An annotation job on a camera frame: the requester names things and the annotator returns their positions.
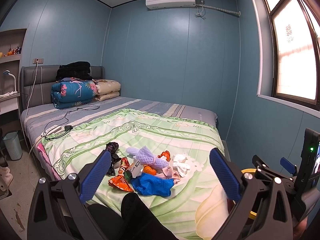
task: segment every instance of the wall socket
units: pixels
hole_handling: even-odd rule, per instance
[[[43,58],[34,58],[33,59],[33,64],[36,64],[38,60],[38,64],[43,64]]]

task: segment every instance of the hand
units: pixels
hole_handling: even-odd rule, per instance
[[[293,228],[293,240],[298,240],[302,236],[304,230],[306,230],[306,227],[307,227],[307,220],[308,220],[308,217],[306,217],[304,220],[299,222]]]

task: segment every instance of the striped bed sheet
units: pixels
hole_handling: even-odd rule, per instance
[[[91,108],[89,106],[99,106],[99,109],[96,110],[81,110],[74,111],[77,108]],[[77,107],[67,108],[67,109],[55,109],[53,104],[35,106],[24,110],[22,112],[22,124],[26,135],[29,138],[31,145],[35,145],[35,155],[41,163],[41,166],[45,169],[46,173],[50,175],[52,179],[58,179],[59,177],[54,172],[49,159],[46,156],[43,146],[40,144],[41,134],[44,132],[45,126],[46,129],[53,127],[54,125],[63,124],[66,119],[63,119],[65,114],[69,119],[68,125],[77,126],[82,123],[90,122],[93,119],[105,116],[107,114],[113,113],[120,109],[135,109],[140,111],[145,111],[148,113],[159,114],[163,116],[174,116],[179,118],[187,118],[193,120],[199,120],[216,126],[217,115],[212,111],[201,109],[192,106],[185,106],[180,104],[172,103],[162,103],[157,101],[143,100],[143,99],[134,99],[126,97],[117,97],[102,102],[94,101],[90,105],[81,105]]]

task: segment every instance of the screw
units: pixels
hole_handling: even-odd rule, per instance
[[[45,178],[44,178],[44,177],[40,178],[40,179],[39,179],[39,183],[40,183],[40,184],[44,184],[44,183],[45,183]]]
[[[246,179],[252,179],[252,178],[253,178],[252,174],[251,174],[251,173],[248,173],[248,172],[246,172],[246,173],[244,174],[244,177],[245,177]]]
[[[280,184],[280,183],[281,183],[281,179],[278,178],[278,177],[275,177],[274,180],[275,180],[275,183],[277,183],[277,184]]]
[[[75,174],[75,173],[70,173],[68,175],[68,179],[70,179],[70,180],[74,180],[74,179],[76,179],[76,177],[77,177],[77,174]]]

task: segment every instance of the bed headboard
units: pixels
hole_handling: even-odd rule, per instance
[[[51,86],[56,82],[56,75],[59,67],[60,65],[38,65],[36,83],[29,102],[29,107],[52,103]],[[35,66],[21,68],[19,76],[19,91],[21,92],[23,110],[27,108],[35,76]],[[104,79],[104,67],[91,66],[91,76],[93,79]]]

